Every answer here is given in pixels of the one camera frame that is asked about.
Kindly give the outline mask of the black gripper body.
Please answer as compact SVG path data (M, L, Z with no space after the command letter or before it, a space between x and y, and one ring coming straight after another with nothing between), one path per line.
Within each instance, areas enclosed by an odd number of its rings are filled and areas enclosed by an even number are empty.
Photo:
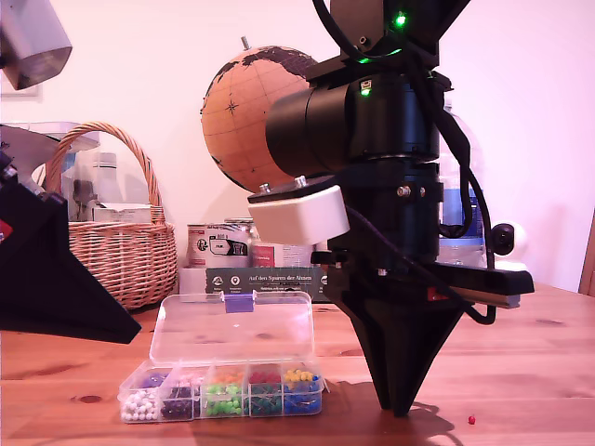
M533 292L526 271L438 262L443 186L436 163L353 164L318 180L340 187L350 224L326 250L311 256L330 268L326 290L351 291L361 283L366 291L394 293L402 300L439 298L502 308L516 307L520 295Z

